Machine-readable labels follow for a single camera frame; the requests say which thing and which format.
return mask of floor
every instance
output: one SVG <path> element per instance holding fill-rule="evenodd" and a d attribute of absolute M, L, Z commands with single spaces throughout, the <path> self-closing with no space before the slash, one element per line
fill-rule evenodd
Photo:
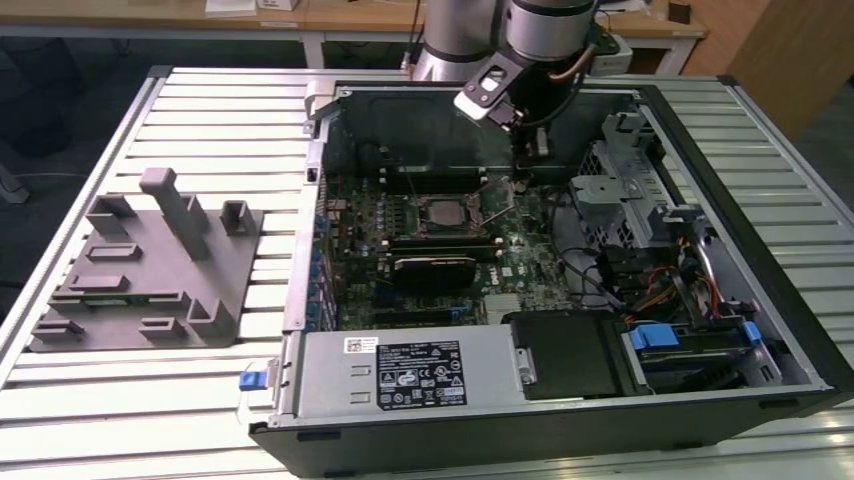
<path fill-rule="evenodd" d="M 110 141 L 151 65 L 200 67 L 306 66 L 296 42 L 167 42 L 135 40 L 116 45 L 107 40 L 75 39 L 70 51 L 88 89 L 59 102 L 74 142 L 62 152 L 39 159 L 22 158 L 0 142 L 0 159 L 19 175 L 86 175 Z M 396 68 L 402 45 L 326 45 L 330 68 Z M 795 142 L 798 149 L 850 206 L 854 206 L 854 87 L 846 87 L 833 105 Z M 54 232 L 80 189 L 83 176 L 27 176 L 31 192 L 24 205 L 0 201 L 0 320 L 39 261 Z"/>

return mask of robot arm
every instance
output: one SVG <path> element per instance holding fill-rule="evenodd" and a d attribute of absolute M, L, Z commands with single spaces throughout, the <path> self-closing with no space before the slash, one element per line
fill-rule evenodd
<path fill-rule="evenodd" d="M 546 125 L 571 102 L 593 60 L 595 0 L 509 0 L 506 46 L 455 99 L 506 131 Z"/>

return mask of power supply label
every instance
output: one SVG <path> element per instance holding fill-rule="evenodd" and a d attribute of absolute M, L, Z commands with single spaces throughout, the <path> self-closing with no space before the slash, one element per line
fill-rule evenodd
<path fill-rule="evenodd" d="M 459 342 L 378 345 L 376 387 L 383 410 L 466 405 Z"/>

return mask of silver robot arm segment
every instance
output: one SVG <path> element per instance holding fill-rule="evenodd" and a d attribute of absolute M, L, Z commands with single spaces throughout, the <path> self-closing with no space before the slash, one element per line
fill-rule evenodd
<path fill-rule="evenodd" d="M 482 120 L 489 116 L 510 131 L 525 117 L 526 96 L 537 93 L 514 92 L 525 78 L 539 75 L 553 82 L 563 82 L 583 75 L 582 68 L 594 54 L 594 47 L 587 44 L 595 10 L 594 0 L 510 0 L 505 26 L 507 47 L 482 65 L 454 101 L 470 118 Z M 577 57 L 574 64 L 565 65 L 573 57 Z M 535 80 L 527 83 L 542 84 Z M 541 94 L 557 95 L 558 92 L 559 89 Z"/>

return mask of aluminum extrusion table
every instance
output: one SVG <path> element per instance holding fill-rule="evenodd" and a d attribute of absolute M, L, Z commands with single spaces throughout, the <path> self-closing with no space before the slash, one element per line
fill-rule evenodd
<path fill-rule="evenodd" d="M 247 424 L 270 392 L 238 392 L 238 374 L 279 353 L 306 154 L 304 97 L 315 80 L 402 80 L 398 72 L 155 69 L 0 328 L 0 478 L 291 478 Z M 626 77 L 658 85 L 786 273 L 854 361 L 854 218 L 738 87 L 714 78 Z M 91 230 L 96 194 L 139 192 L 168 166 L 203 206 L 244 199 L 266 211 L 244 302 L 242 342 L 210 350 L 22 353 Z M 685 187 L 678 172 L 674 178 Z M 850 478 L 854 403 L 770 423 L 714 447 L 408 473 L 394 478 L 683 480 Z"/>

